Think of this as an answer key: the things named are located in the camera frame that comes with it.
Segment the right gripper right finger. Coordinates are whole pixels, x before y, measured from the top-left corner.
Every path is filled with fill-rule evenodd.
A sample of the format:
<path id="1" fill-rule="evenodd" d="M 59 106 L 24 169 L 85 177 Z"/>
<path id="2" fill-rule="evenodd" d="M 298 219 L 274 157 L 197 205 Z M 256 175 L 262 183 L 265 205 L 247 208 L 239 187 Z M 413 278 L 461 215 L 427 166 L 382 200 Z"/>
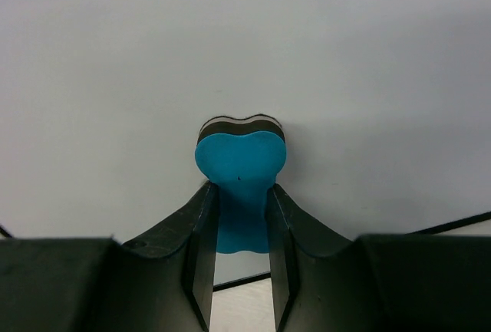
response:
<path id="1" fill-rule="evenodd" d="M 456 230 L 489 218 L 351 241 L 272 187 L 266 223 L 276 329 L 488 331 L 490 239 Z"/>

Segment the blue bone-shaped eraser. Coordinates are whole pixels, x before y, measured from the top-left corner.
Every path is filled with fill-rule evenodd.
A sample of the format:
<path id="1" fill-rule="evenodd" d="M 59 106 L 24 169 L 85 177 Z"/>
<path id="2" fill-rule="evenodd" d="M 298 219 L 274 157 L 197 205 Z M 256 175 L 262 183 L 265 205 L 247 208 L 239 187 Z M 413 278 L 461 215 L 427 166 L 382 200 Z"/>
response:
<path id="1" fill-rule="evenodd" d="M 269 251 L 267 193 L 286 158 L 282 125 L 269 115 L 217 116 L 201 126 L 195 162 L 208 181 L 218 187 L 218 253 Z"/>

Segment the white whiteboard black frame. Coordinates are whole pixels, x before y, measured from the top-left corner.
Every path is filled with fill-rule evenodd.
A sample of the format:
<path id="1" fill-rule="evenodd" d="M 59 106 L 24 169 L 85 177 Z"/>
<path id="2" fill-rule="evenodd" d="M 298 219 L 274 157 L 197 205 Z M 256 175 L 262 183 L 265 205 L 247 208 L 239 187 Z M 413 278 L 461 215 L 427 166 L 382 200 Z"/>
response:
<path id="1" fill-rule="evenodd" d="M 342 235 L 490 209 L 490 0 L 1 0 L 1 223 L 126 241 L 182 206 L 211 117 L 284 127 Z"/>

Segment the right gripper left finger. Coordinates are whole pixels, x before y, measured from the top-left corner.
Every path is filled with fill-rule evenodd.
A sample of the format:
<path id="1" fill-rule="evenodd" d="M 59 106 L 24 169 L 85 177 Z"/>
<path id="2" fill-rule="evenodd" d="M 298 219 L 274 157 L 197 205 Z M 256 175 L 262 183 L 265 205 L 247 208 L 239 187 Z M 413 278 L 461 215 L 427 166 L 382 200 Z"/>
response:
<path id="1" fill-rule="evenodd" d="M 112 238 L 1 242 L 3 331 L 207 331 L 218 189 L 125 243 Z"/>

